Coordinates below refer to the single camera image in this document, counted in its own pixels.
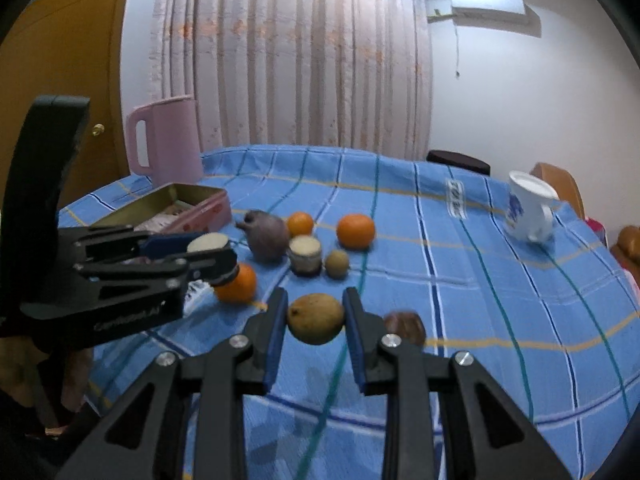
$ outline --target orange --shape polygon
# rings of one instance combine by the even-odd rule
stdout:
[[[247,264],[238,264],[238,267],[240,271],[232,282],[213,288],[220,301],[249,303],[254,298],[258,286],[255,271]]]
[[[300,235],[310,235],[314,230],[314,218],[309,214],[302,211],[293,213],[287,218],[287,228],[291,238]]]
[[[361,251],[376,237],[376,225],[367,215],[351,213],[340,218],[335,233],[344,248]]]

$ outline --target white air conditioner unit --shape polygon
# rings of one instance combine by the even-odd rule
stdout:
[[[529,23],[524,0],[451,0],[451,12],[464,18]]]

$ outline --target door knob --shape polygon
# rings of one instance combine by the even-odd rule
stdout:
[[[97,137],[100,134],[104,133],[104,124],[96,124],[94,128],[91,130],[91,134],[94,137]]]

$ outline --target dark round seat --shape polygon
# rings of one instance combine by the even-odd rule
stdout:
[[[472,156],[463,155],[457,152],[446,152],[444,150],[431,150],[427,154],[427,162],[436,162],[437,164],[445,164],[454,168],[462,168],[463,170],[473,171],[489,176],[491,166],[486,162],[473,158]]]

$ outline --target person's hand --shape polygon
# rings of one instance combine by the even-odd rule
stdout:
[[[42,396],[38,395],[38,371],[36,366],[49,356],[36,348],[31,338],[14,336],[0,339],[0,389],[25,408],[36,408],[41,413],[50,412]],[[82,405],[94,360],[93,349],[72,352],[65,363],[62,405],[77,412]],[[47,420],[41,422],[49,427]]]

